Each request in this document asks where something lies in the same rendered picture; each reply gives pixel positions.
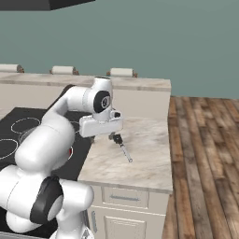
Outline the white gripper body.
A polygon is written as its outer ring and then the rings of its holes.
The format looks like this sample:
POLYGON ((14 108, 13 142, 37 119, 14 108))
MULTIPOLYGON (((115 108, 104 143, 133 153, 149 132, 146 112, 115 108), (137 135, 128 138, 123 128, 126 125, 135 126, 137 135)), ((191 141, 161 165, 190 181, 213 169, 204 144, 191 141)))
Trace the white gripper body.
POLYGON ((114 118, 109 121, 98 121, 93 116, 82 117, 79 120, 79 134, 82 137, 92 137, 99 134, 111 134, 123 128, 123 119, 114 118))

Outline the cream drawer front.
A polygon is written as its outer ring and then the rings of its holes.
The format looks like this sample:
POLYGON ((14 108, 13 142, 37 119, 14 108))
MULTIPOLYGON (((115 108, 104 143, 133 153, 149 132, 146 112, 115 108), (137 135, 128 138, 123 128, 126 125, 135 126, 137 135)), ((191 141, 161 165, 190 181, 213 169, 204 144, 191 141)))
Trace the cream drawer front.
POLYGON ((138 208, 148 207, 148 193, 140 190, 127 190, 105 187, 102 189, 106 204, 125 205, 138 208))

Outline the black hob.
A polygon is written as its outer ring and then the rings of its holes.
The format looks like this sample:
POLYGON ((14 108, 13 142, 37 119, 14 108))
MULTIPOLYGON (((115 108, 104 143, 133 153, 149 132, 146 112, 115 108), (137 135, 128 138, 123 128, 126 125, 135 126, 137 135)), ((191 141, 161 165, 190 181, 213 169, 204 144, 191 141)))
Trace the black hob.
MULTIPOLYGON (((72 86, 65 87, 59 98, 70 87, 72 86)), ((17 148, 25 137, 41 123, 47 111, 16 107, 0 120, 0 170, 15 163, 15 152, 17 148)), ((62 167, 52 172, 60 179, 77 181, 81 165, 84 162, 85 150, 77 147, 77 143, 80 142, 80 137, 77 136, 77 119, 80 118, 83 113, 84 112, 69 110, 64 115, 74 127, 76 135, 74 144, 72 145, 72 158, 62 167)))

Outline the cream cupboard door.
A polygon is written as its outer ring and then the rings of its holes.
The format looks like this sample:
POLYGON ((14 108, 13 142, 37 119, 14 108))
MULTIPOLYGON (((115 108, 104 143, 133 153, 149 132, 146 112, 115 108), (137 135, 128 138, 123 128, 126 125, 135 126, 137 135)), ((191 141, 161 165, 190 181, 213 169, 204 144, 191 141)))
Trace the cream cupboard door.
POLYGON ((105 217, 106 239, 145 239, 145 221, 105 217))

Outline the dark range hood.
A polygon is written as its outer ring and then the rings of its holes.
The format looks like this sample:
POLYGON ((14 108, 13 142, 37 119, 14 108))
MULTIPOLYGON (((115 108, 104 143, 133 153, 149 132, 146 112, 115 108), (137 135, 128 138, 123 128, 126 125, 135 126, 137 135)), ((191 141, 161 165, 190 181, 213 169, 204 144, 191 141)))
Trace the dark range hood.
POLYGON ((2 11, 51 11, 81 5, 94 0, 0 0, 2 11))

